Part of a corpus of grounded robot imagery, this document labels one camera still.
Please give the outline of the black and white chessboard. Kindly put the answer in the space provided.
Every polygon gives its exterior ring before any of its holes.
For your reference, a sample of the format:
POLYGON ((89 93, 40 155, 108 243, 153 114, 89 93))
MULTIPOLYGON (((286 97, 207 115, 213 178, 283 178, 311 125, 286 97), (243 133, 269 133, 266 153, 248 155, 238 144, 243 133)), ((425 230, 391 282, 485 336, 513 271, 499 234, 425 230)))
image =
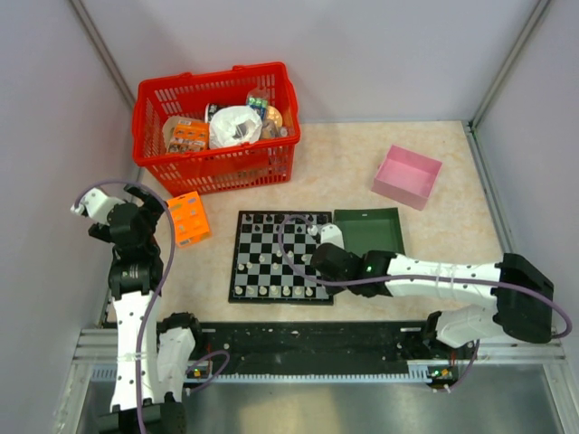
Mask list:
POLYGON ((292 220, 283 227, 284 247, 278 233, 284 211, 240 211, 236 225, 228 301, 244 304, 331 306, 334 298, 306 275, 318 278, 309 265, 316 239, 308 225, 292 220))

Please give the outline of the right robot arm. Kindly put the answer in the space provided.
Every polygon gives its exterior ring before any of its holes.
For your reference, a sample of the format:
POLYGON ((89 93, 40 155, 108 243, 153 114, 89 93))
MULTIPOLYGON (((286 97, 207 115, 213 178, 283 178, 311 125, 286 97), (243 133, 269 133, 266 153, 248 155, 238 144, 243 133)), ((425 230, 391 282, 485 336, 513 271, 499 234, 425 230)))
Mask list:
POLYGON ((435 358, 482 338, 508 335, 531 344, 552 339, 553 283, 526 258, 506 253, 498 262, 450 264, 370 250, 357 256, 344 248, 332 223, 308 230, 319 245, 310 259, 327 291, 361 297, 436 297, 460 302, 453 311, 429 314, 422 347, 435 358))

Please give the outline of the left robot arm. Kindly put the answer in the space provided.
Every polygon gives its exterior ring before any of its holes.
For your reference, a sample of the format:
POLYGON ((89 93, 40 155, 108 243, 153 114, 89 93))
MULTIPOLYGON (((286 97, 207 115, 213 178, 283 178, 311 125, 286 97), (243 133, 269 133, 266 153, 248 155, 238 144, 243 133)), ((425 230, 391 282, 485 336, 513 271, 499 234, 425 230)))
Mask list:
POLYGON ((112 246, 108 285, 118 330, 117 377, 104 420, 119 433, 176 433, 170 418, 183 410, 187 365, 203 352, 205 338, 195 331, 191 314, 157 322, 172 263, 161 259, 155 232, 170 211, 142 184, 124 185, 135 203, 108 195, 103 186, 98 182, 82 191, 71 212, 92 219, 90 236, 112 246))

